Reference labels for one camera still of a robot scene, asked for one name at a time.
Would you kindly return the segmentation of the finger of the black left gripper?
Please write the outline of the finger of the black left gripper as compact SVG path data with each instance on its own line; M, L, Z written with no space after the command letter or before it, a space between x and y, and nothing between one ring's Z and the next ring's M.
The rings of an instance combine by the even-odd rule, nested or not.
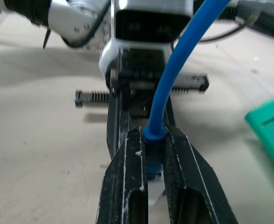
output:
M176 126L175 117L173 113L171 98L168 97L167 104L164 111L163 123L171 126Z
M123 108L123 99L122 92L109 96L106 141L111 159L117 153L130 127L130 115L128 110Z

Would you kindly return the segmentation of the dark robot body part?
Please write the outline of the dark robot body part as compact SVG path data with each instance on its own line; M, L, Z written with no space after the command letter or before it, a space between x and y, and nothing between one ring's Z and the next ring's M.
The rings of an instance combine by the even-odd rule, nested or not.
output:
M274 1L232 0L218 17L274 38Z

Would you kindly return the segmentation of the green plastic bin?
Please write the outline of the green plastic bin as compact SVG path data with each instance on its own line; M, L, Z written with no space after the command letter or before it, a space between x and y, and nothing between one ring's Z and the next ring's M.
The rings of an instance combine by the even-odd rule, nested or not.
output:
M244 119L274 163L274 98L248 112Z

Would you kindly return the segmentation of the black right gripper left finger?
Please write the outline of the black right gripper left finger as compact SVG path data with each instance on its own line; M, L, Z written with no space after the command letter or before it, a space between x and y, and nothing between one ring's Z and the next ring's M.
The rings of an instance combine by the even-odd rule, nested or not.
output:
M148 178L140 127L125 134L105 171L96 224L148 224Z

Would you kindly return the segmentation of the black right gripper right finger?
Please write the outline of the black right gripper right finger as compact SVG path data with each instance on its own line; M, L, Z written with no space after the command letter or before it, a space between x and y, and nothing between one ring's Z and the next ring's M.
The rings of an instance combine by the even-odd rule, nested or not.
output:
M238 224L213 168L181 129L164 127L163 168L170 224Z

